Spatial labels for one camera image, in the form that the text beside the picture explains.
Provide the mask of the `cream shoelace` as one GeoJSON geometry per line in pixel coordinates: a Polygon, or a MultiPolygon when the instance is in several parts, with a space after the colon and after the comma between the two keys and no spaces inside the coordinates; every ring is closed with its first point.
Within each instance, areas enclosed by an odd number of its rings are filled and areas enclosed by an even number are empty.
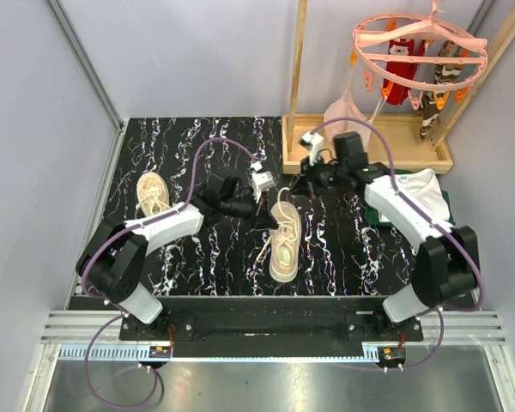
{"type": "Polygon", "coordinates": [[[271,258],[280,265],[289,266],[296,264],[297,253],[300,244],[301,223],[298,210],[288,201],[281,200],[282,193],[288,188],[281,188],[277,194],[276,204],[273,206],[273,215],[280,218],[279,227],[270,230],[261,251],[257,255],[257,261],[264,256],[266,248],[271,247],[271,258]]]}

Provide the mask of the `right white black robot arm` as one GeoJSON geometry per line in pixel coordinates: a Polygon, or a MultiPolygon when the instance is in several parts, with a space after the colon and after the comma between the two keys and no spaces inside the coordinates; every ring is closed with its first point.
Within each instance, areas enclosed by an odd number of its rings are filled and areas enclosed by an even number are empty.
{"type": "Polygon", "coordinates": [[[387,297],[373,318],[377,337],[391,340],[402,332],[404,321],[479,287],[475,232],[435,218],[398,184],[386,165],[369,163],[358,133],[336,136],[330,161],[323,157],[324,139],[318,133],[305,133],[299,144],[308,155],[300,162],[291,194],[316,198],[332,187],[361,191],[365,202],[384,215],[416,252],[409,285],[387,297]]]}

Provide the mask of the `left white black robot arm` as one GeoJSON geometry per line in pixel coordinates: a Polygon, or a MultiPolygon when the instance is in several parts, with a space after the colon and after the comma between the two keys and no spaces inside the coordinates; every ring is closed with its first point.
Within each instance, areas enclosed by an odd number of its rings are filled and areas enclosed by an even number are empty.
{"type": "Polygon", "coordinates": [[[252,231],[278,228],[266,199],[275,186],[272,173],[254,173],[249,186],[238,185],[236,177],[213,173],[188,203],[146,219],[103,220],[79,257],[76,273],[101,297],[135,317],[148,339],[162,338],[168,328],[164,306],[140,282],[147,255],[223,217],[239,218],[252,231]]]}

